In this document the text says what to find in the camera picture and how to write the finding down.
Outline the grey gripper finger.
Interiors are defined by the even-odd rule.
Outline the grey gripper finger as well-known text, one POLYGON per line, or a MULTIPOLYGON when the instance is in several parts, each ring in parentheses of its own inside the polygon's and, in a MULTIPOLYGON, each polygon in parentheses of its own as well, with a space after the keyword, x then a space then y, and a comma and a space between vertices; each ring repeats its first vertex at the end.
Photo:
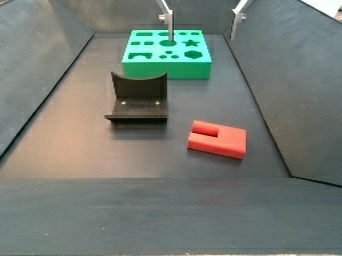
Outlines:
POLYGON ((229 40, 233 40, 237 24, 245 19, 244 11, 247 10, 252 0, 240 0, 236 7, 232 9, 232 25, 229 32, 229 40))
POLYGON ((168 40, 173 41, 173 11, 169 9, 165 0, 156 0, 156 3, 161 10, 159 20, 167 25, 168 40))

